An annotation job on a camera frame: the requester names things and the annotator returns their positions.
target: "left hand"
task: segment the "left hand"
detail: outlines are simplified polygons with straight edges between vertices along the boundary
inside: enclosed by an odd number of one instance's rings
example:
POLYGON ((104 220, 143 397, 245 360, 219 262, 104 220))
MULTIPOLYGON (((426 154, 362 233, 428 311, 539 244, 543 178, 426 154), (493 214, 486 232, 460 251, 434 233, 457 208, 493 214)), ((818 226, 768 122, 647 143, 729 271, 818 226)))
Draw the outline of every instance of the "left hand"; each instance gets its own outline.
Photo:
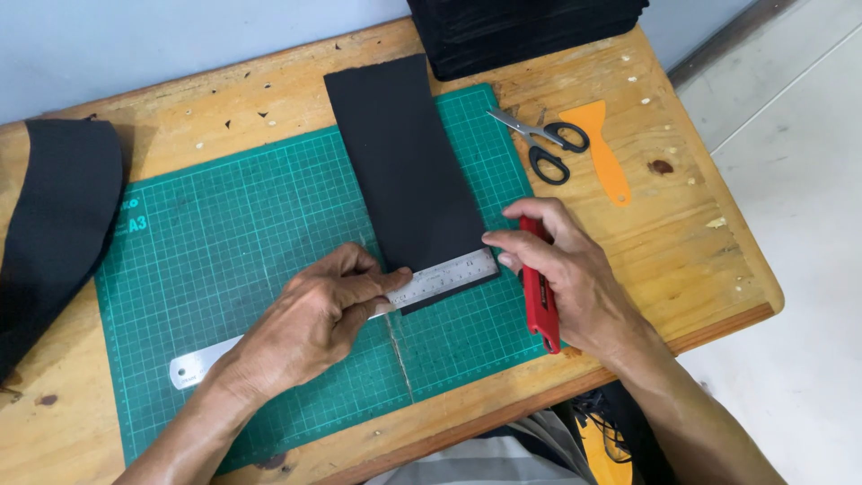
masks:
POLYGON ((383 295, 412 278, 408 268, 383 274, 368 251, 342 244, 288 281, 206 379, 262 405, 344 359, 369 317, 395 310, 383 295))

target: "finger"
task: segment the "finger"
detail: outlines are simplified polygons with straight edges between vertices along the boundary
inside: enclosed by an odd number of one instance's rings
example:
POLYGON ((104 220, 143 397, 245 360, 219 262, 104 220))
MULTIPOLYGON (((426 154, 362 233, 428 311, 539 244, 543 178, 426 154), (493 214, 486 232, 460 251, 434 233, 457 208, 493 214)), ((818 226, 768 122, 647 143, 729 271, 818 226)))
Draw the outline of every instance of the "finger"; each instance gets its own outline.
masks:
POLYGON ((379 268, 380 263, 356 242, 345 242, 318 262, 309 266, 315 274, 342 276, 350 272, 365 273, 379 268))
POLYGON ((406 285, 413 279, 409 268, 400 268, 388 274, 365 273, 347 276, 337 282, 335 299, 341 308, 382 296, 406 285))
POLYGON ((500 264, 502 264, 506 268, 510 269, 514 274, 520 273, 524 266, 518 256, 512 253, 507 253, 506 251, 503 251, 502 253, 500 253, 499 256, 497 256, 497 261, 499 261, 500 264))
POLYGON ((544 274, 551 281, 561 281, 560 264, 565 253, 525 230, 492 230, 484 233, 482 242, 503 249, 518 258, 523 265, 544 274))
POLYGON ((522 198, 503 209, 503 215, 510 219, 540 219, 553 243, 566 252, 584 251, 593 244, 558 198, 522 198))
POLYGON ((362 325, 368 321, 368 318, 377 315, 378 313, 394 312, 395 306, 392 305, 385 297, 377 297, 350 305, 341 314, 341 320, 335 324, 332 330, 333 340, 340 345, 353 345, 359 330, 362 325))

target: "right hand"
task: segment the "right hand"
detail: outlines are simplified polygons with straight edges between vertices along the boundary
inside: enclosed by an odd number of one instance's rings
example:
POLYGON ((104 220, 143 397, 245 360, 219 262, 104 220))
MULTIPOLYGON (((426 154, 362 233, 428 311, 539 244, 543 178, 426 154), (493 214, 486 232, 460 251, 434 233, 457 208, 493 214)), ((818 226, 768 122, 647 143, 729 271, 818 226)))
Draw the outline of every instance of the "right hand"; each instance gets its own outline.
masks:
POLYGON ((522 198, 503 209, 510 219, 540 219, 553 244, 523 230, 493 230, 482 241, 503 249, 498 260, 517 274, 527 265, 554 292, 560 337, 606 366, 649 346, 666 352, 661 337, 626 300, 602 248, 572 220, 557 198, 522 198))

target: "forearm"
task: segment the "forearm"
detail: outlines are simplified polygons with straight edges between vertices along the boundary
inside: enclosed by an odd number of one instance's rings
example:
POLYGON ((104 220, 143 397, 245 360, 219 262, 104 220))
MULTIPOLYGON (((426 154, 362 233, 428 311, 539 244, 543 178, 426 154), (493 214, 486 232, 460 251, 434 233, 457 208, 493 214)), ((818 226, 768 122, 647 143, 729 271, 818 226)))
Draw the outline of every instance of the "forearm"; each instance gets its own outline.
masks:
POLYGON ((681 483, 784 483, 739 422, 658 336, 647 340, 609 366, 640 405, 681 483))
POLYGON ((159 437, 117 479, 119 484, 209 483, 259 403, 223 382, 204 380, 159 437))

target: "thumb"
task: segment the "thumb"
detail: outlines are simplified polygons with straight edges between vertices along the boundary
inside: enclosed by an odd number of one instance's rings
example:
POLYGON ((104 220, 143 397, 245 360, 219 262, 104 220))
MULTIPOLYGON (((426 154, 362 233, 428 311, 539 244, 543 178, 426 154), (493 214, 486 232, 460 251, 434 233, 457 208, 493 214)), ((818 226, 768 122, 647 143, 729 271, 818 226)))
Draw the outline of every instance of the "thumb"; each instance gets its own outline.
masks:
POLYGON ((341 312, 341 320, 335 322, 332 329, 333 340, 338 343, 349 343, 353 345, 359 330, 369 318, 379 313, 394 312, 395 306, 386 297, 377 297, 356 303, 345 308, 341 312))
POLYGON ((535 269, 551 281, 562 280, 563 265, 560 263, 565 259, 565 253, 560 248, 542 241, 531 232, 525 230, 492 230, 484 233, 482 242, 512 254, 515 257, 514 260, 520 260, 524 266, 535 269))

